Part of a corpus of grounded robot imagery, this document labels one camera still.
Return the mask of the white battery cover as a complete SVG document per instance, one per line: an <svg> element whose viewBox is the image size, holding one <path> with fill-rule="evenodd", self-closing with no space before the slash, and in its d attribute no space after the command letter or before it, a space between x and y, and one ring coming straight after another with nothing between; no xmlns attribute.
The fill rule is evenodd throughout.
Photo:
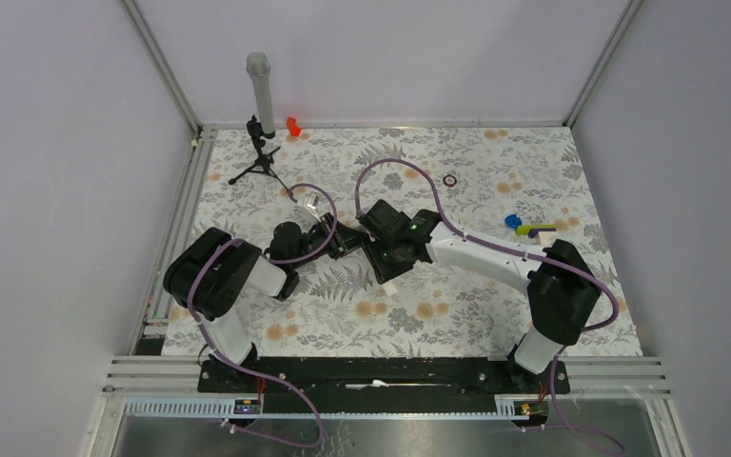
<svg viewBox="0 0 731 457"><path fill-rule="evenodd" d="M394 296L398 293L398 289L390 282L383 284L382 290L386 296Z"/></svg>

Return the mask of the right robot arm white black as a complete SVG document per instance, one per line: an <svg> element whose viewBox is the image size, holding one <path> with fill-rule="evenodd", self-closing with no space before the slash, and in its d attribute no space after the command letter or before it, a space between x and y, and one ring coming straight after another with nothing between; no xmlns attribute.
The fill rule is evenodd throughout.
<svg viewBox="0 0 731 457"><path fill-rule="evenodd" d="M408 216L384 200L358 220L370 236L363 248L381 284L424 262L479 273L527 298L532 327L507 368L509 383L522 392L539 386L552 359L578 342L602 294L577 249L561 239L545 248L479 239L451 228L436 211Z"/></svg>

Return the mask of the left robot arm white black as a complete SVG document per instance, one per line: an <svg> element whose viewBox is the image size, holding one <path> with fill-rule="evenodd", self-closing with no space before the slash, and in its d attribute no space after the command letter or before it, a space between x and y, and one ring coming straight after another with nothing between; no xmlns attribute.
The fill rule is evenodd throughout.
<svg viewBox="0 0 731 457"><path fill-rule="evenodd" d="M299 286L298 269L322 257L341 259L361 248L367 234L324 214L309 230L293 222L278 225L267 248L209 228L168 267L163 289L188 311L223 363L221 379L236 391L254 385L255 344L234 309L245 289L284 301Z"/></svg>

